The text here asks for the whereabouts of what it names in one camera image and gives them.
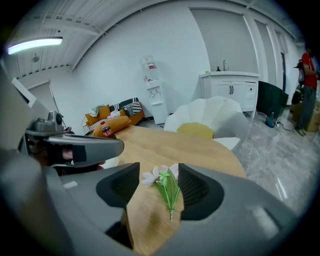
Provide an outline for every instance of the ceiling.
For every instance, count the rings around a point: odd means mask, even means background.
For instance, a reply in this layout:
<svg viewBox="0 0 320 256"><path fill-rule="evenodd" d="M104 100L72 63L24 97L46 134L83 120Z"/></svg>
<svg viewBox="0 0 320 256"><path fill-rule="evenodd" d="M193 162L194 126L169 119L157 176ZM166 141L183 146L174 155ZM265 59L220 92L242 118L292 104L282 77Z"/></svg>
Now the ceiling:
<svg viewBox="0 0 320 256"><path fill-rule="evenodd" d="M63 37L59 46L5 54L8 73L17 79L42 72L73 70L106 31L128 15L169 0L42 0L16 26L7 46L39 37ZM297 42L303 36L273 0L229 0L263 13L283 26Z"/></svg>

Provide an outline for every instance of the person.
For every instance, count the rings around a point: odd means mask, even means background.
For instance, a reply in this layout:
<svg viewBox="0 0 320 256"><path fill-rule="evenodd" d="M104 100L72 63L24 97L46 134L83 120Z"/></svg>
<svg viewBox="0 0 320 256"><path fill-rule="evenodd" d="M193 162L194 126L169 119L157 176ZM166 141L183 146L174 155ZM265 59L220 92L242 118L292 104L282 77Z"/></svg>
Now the person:
<svg viewBox="0 0 320 256"><path fill-rule="evenodd" d="M301 107L301 114L296 124L295 130L302 137L307 133L304 127L310 121L316 103L317 93L317 76L319 79L319 72L315 70L312 62L313 52L310 45L305 43L305 53L302 55L302 64L304 70L304 86L303 86L303 101Z"/></svg>

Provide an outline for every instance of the white chair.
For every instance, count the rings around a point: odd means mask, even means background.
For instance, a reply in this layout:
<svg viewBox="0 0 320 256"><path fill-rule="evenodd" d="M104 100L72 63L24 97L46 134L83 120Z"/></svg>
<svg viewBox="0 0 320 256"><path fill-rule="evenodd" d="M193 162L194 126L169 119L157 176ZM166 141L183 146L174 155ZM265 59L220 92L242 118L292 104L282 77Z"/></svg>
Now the white chair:
<svg viewBox="0 0 320 256"><path fill-rule="evenodd" d="M177 132L186 123L200 123L214 131L214 141L236 152L248 136L249 124L238 102L221 97L198 98L182 105L164 124L164 131Z"/></svg>

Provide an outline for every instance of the door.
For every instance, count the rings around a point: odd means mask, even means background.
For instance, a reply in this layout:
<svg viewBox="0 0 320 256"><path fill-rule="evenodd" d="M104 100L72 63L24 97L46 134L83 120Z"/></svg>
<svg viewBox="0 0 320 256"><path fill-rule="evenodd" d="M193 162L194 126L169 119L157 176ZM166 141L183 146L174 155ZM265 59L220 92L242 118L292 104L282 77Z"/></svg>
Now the door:
<svg viewBox="0 0 320 256"><path fill-rule="evenodd" d="M231 96L231 82L229 81L216 81L211 86L211 97L222 96L230 98Z"/></svg>
<svg viewBox="0 0 320 256"><path fill-rule="evenodd" d="M241 108L246 104L245 82L231 82L231 99L238 102Z"/></svg>

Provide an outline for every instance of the white wall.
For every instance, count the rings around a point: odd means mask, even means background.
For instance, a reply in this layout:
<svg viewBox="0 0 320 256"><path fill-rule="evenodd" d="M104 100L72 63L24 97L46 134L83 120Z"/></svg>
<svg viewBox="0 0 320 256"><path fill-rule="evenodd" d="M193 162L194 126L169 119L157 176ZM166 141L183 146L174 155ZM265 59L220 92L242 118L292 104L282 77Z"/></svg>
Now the white wall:
<svg viewBox="0 0 320 256"><path fill-rule="evenodd" d="M181 2L158 5L121 22L87 52L76 68L90 106L138 97L150 105L139 60L155 58L166 82L168 111L200 96L199 74L210 70L198 25Z"/></svg>
<svg viewBox="0 0 320 256"><path fill-rule="evenodd" d="M19 79L19 81L26 88L50 81L58 110L63 115L65 125L72 127L75 134L85 134L81 123L89 109L87 98L80 89L78 77L72 71L37 75L33 79Z"/></svg>
<svg viewBox="0 0 320 256"><path fill-rule="evenodd" d="M261 81L268 81L268 64L256 21L267 24L272 32L270 40L275 56L280 56L275 30L280 32L286 49L286 93L289 94L288 104L291 103L298 81L298 70L294 67L301 59L303 47L297 47L289 34L266 16L231 2L215 0L185 0L151 7L109 31L92 46L74 73L46 74L41 71L35 76L21 78L20 82L30 88L50 81L65 124L82 135L84 114L98 104L112 105L139 97L146 116L152 115L139 60L144 55L153 55L160 75L167 83L167 101L172 113L180 105L200 97L199 74L210 70L205 42L189 8L243 15L252 37ZM276 68L281 67L280 58L275 61ZM279 72L275 85L282 88L281 68Z"/></svg>
<svg viewBox="0 0 320 256"><path fill-rule="evenodd" d="M255 47L242 15L211 9L191 10L208 53L211 71L217 67L226 69L258 73L258 63Z"/></svg>

